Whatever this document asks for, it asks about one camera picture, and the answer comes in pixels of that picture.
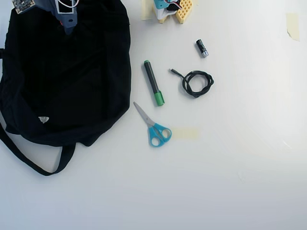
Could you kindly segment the grey-blue gripper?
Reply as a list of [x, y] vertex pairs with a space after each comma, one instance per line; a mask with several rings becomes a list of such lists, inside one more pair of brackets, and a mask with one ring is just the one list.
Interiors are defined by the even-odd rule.
[[36, 0], [37, 7], [51, 12], [64, 28], [66, 35], [70, 35], [77, 24], [76, 0]]

